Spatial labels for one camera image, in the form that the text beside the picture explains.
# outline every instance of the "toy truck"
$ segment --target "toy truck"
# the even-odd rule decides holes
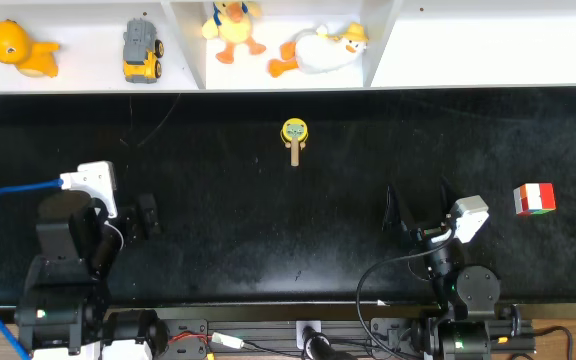
[[[164,44],[157,38],[155,26],[143,19],[128,22],[124,33],[124,75],[131,83],[156,83],[161,77]]]

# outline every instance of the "rubik's cube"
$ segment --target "rubik's cube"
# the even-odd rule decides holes
[[[538,215],[555,210],[552,184],[525,184],[515,189],[515,210],[518,215]]]

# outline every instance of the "black tabletop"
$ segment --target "black tabletop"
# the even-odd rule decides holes
[[[165,233],[121,252],[116,304],[353,300],[366,269],[412,249],[381,231],[386,185],[422,220],[440,211],[442,175],[490,207],[466,248],[503,301],[576,302],[576,88],[182,94],[162,124],[176,99],[0,96],[0,187],[109,160],[120,204],[155,195]],[[298,168],[279,136],[291,117],[310,133]],[[557,210],[515,215],[528,182],[553,183]],[[0,305],[21,294],[50,194],[0,200]],[[405,264],[365,291],[434,299]]]

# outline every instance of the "white duck plush toy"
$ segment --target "white duck plush toy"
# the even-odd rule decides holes
[[[322,25],[317,30],[304,30],[281,46],[281,58],[268,63],[268,72],[278,78],[288,70],[300,69],[306,74],[321,74],[340,69],[361,57],[366,50],[368,38],[364,27],[352,23],[339,36],[328,35]]]

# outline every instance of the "wooden handle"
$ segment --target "wooden handle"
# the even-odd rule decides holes
[[[299,139],[293,136],[290,140],[290,165],[299,166]]]

